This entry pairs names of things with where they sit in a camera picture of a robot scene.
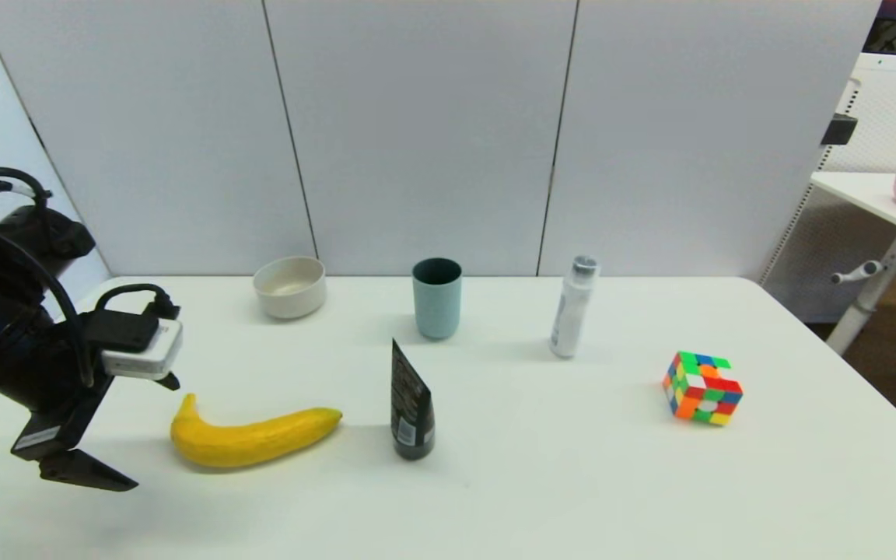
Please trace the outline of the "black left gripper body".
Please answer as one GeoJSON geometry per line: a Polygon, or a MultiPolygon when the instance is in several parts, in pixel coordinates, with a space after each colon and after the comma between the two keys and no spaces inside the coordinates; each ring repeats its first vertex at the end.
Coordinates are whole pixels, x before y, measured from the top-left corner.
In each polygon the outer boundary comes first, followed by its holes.
{"type": "Polygon", "coordinates": [[[23,460],[75,449],[113,383],[96,364],[84,384],[69,334],[67,324],[26,332],[0,354],[1,396],[30,412],[11,449],[23,460]]]}

